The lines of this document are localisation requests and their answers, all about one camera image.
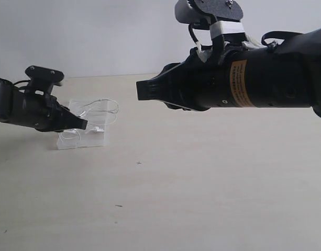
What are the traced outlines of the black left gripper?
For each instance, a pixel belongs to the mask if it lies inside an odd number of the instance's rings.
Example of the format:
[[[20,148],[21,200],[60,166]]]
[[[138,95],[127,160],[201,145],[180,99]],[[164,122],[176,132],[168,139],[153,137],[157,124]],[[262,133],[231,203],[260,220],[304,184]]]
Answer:
[[[87,120],[74,115],[67,107],[61,105],[55,96],[45,98],[42,121],[35,129],[39,132],[63,132],[69,129],[85,130]]]

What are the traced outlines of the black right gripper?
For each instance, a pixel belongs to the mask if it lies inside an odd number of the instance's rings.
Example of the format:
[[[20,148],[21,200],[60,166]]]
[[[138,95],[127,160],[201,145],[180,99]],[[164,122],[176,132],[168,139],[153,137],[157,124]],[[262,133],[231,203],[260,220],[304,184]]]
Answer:
[[[193,48],[182,63],[167,64],[155,77],[136,82],[139,101],[159,100],[172,110],[247,108],[246,51],[232,52],[222,65],[203,63]]]

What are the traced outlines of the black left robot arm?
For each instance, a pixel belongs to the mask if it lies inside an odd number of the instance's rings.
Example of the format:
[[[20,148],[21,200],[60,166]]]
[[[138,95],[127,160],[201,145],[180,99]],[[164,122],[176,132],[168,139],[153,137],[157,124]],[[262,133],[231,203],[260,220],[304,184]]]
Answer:
[[[28,85],[17,87],[0,78],[0,123],[33,128],[39,132],[63,132],[69,129],[85,130],[88,124],[61,105],[50,89],[37,88],[34,79]]]

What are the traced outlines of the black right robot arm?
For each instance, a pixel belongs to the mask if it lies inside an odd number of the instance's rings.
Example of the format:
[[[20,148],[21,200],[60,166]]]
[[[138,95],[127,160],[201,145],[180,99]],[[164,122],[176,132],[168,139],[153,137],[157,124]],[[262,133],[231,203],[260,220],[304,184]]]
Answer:
[[[215,38],[206,62],[192,48],[185,61],[138,81],[137,98],[188,111],[310,107],[321,117],[321,28],[271,31],[261,42],[248,49],[235,36]]]

